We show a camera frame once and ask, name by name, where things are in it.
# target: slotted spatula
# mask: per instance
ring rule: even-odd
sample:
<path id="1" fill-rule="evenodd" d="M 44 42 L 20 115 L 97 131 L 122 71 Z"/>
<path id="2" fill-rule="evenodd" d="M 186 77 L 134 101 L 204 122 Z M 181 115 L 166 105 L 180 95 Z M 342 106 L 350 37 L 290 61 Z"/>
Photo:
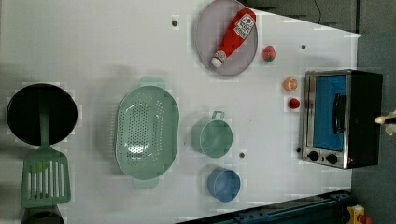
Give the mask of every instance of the slotted spatula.
<path id="1" fill-rule="evenodd" d="M 21 205 L 25 208 L 51 206 L 70 201 L 66 156 L 50 146 L 50 122 L 45 93 L 38 94 L 41 146 L 23 161 Z"/>

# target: mug handle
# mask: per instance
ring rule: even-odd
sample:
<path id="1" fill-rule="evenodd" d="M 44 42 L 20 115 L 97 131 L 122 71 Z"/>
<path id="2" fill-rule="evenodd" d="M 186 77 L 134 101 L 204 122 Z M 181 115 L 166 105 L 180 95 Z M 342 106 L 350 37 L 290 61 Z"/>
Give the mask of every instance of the mug handle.
<path id="1" fill-rule="evenodd" d="M 220 114 L 220 119 L 224 120 L 224 112 L 222 112 L 222 111 L 213 112 L 212 119 L 216 119 L 217 114 Z"/>

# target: black frying pan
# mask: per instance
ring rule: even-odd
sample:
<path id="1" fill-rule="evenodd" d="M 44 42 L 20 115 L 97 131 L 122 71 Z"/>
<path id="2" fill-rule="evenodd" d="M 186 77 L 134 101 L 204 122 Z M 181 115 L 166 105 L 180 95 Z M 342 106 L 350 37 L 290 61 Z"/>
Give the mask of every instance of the black frying pan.
<path id="1" fill-rule="evenodd" d="M 38 90 L 43 90 L 49 106 L 49 143 L 56 144 L 69 135 L 77 122 L 78 112 L 72 97 L 50 84 L 35 84 L 18 91 L 7 109 L 7 123 L 23 142 L 41 145 Z"/>

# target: colander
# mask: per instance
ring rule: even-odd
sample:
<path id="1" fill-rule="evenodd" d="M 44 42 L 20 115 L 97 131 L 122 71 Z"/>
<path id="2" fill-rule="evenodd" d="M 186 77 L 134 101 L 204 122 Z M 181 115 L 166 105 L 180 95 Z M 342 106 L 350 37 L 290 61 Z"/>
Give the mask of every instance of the colander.
<path id="1" fill-rule="evenodd" d="M 116 159 L 136 189 L 154 188 L 177 153 L 178 108 L 164 87 L 160 78 L 142 77 L 120 104 Z"/>

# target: white tabletop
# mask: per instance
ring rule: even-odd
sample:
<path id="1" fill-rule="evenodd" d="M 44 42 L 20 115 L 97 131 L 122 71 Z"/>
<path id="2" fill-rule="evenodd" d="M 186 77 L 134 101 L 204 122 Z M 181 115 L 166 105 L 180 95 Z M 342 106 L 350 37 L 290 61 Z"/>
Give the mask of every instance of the white tabletop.
<path id="1" fill-rule="evenodd" d="M 285 102 L 300 97 L 282 82 L 308 70 L 356 67 L 357 38 L 345 31 L 274 14 L 258 14 L 259 48 L 235 77 L 207 70 L 195 52 L 193 23 L 210 0 L 3 0 L 0 45 L 0 222 L 21 220 L 23 156 L 33 148 L 9 130 L 6 108 L 17 90 L 50 82 L 78 105 L 78 124 L 54 145 L 69 159 L 72 200 L 60 205 L 67 223 L 173 223 L 348 189 L 351 171 L 298 158 L 300 113 Z M 176 18 L 179 27 L 173 28 Z M 276 48 L 265 63 L 261 51 Z M 144 75 L 162 77 L 177 99 L 177 158 L 155 189 L 133 189 L 113 148 L 121 99 Z M 190 131 L 222 110 L 234 142 L 221 159 L 192 150 Z M 238 154 L 246 153 L 244 159 Z M 216 165 L 235 170 L 237 198 L 220 203 L 205 181 Z"/>

